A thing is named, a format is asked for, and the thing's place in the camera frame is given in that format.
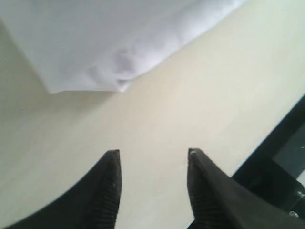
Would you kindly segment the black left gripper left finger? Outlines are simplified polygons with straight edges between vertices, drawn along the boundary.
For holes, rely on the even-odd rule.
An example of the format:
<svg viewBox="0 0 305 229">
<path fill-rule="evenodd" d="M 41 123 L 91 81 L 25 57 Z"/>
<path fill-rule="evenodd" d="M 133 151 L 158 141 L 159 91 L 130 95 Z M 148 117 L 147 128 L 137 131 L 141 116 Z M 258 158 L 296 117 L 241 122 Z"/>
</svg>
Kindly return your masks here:
<svg viewBox="0 0 305 229">
<path fill-rule="evenodd" d="M 10 229 L 113 229 L 122 193 L 120 151 L 107 151 L 72 188 Z"/>
</svg>

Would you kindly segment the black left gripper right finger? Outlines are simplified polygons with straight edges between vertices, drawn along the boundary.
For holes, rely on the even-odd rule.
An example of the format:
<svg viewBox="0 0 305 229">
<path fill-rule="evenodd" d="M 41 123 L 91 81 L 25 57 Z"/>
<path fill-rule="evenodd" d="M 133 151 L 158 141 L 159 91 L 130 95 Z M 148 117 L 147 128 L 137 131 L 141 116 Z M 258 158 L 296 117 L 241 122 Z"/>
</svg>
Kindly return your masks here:
<svg viewBox="0 0 305 229">
<path fill-rule="evenodd" d="M 188 194 L 195 229 L 303 229 L 290 216 L 227 176 L 202 150 L 188 151 Z"/>
</svg>

